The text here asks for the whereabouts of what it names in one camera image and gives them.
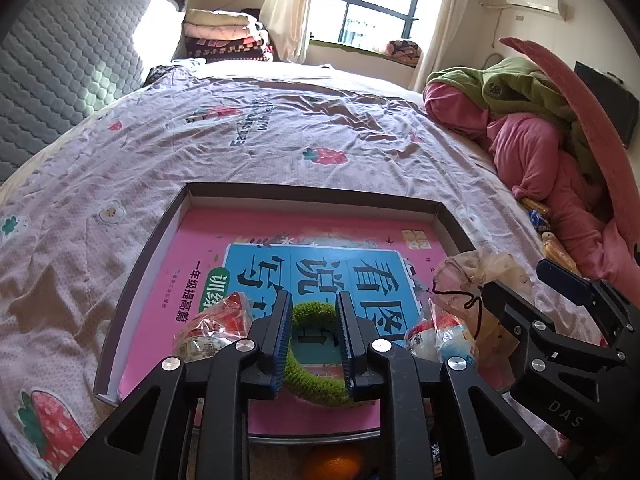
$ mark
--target curtain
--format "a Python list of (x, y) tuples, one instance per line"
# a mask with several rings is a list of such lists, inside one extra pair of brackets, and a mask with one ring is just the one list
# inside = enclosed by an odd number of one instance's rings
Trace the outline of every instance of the curtain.
[(440, 0), (438, 17), (433, 27), (431, 44), (422, 50), (409, 89), (422, 92), (431, 72), (441, 68), (442, 57), (458, 31), (468, 0)]
[(269, 31), (281, 61), (302, 63), (309, 46), (312, 0), (265, 0), (260, 20)]

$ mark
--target air conditioner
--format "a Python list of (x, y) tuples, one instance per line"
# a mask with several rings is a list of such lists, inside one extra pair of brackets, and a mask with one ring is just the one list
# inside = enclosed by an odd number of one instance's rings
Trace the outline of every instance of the air conditioner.
[(507, 4), (525, 7), (527, 9), (540, 10), (549, 16), (560, 20), (566, 18), (566, 6), (563, 0), (507, 0)]

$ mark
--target window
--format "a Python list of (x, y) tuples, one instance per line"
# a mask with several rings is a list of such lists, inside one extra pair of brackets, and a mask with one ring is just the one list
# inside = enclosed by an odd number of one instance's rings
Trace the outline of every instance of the window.
[(378, 50), (389, 40), (410, 38), (418, 0), (314, 0), (313, 38)]

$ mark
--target window sill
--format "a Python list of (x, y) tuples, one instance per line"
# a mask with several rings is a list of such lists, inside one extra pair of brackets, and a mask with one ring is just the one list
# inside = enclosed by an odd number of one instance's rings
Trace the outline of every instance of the window sill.
[(404, 61), (400, 61), (399, 59), (392, 57), (392, 56), (388, 56), (387, 54), (381, 54), (380, 52), (374, 52), (373, 50), (365, 50), (363, 48), (359, 48), (357, 46), (351, 46), (351, 45), (347, 45), (344, 43), (334, 43), (333, 41), (322, 41), (322, 40), (315, 40), (314, 38), (311, 38), (311, 40), (309, 41), (310, 44), (312, 45), (317, 45), (317, 46), (326, 46), (329, 48), (339, 48), (341, 50), (344, 50), (345, 52), (357, 52), (359, 54), (364, 54), (364, 56), (373, 56), (373, 57), (381, 57), (382, 59), (387, 59), (389, 61), (393, 61), (394, 63), (398, 63), (404, 66), (407, 66), (409, 68), (415, 68), (415, 65), (409, 64), (409, 63), (405, 63)]

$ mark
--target window frame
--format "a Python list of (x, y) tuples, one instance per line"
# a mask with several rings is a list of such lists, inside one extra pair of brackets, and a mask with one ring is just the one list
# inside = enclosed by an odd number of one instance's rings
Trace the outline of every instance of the window frame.
[(370, 4), (364, 0), (340, 0), (345, 2), (346, 5), (344, 7), (344, 16), (342, 17), (342, 26), (340, 27), (340, 35), (338, 36), (338, 43), (344, 43), (344, 27), (347, 23), (347, 15), (349, 13), (349, 6), (355, 5), (359, 7), (365, 7), (366, 9), (376, 10), (377, 12), (383, 12), (384, 14), (389, 14), (390, 16), (394, 16), (404, 21), (404, 27), (402, 28), (402, 37), (409, 38), (411, 34), (411, 27), (418, 20), (418, 18), (414, 17), (415, 9), (418, 5), (418, 0), (411, 0), (411, 4), (409, 5), (409, 12), (407, 14), (403, 14), (402, 12), (397, 12), (396, 10), (389, 9), (387, 7), (382, 7), (377, 4)]

